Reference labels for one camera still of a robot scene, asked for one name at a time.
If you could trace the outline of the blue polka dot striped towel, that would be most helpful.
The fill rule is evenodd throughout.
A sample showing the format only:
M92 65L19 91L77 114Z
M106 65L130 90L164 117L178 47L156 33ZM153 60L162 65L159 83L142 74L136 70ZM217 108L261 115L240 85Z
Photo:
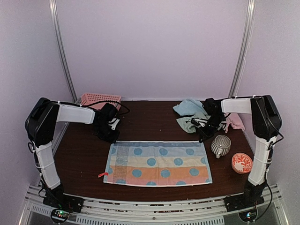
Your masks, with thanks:
M133 187L213 183L205 146L198 141L117 141L98 177L104 183Z

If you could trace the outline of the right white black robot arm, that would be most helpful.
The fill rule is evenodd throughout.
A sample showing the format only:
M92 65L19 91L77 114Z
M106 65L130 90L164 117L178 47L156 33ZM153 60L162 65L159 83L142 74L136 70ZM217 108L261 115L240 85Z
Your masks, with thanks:
M272 96L233 97L215 100L208 98L203 103L204 110L210 118L199 130L199 142L211 138L219 124L225 120L225 114L241 113L252 117L252 129L255 135L255 154L253 168L245 184L240 203L250 207L262 195L267 181L267 173L272 162L273 147L279 142L282 120Z

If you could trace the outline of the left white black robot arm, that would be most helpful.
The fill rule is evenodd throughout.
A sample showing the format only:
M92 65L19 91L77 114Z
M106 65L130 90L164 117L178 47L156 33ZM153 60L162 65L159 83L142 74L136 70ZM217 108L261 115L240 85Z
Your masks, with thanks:
M51 101L42 97L27 117L25 130L29 138L28 146L48 191L48 198L57 208L65 207L68 201L53 158L52 141L56 124L92 124L95 136L108 143L114 143L120 134L113 121L118 113L116 104L115 101L103 101L101 109L94 109L92 105Z

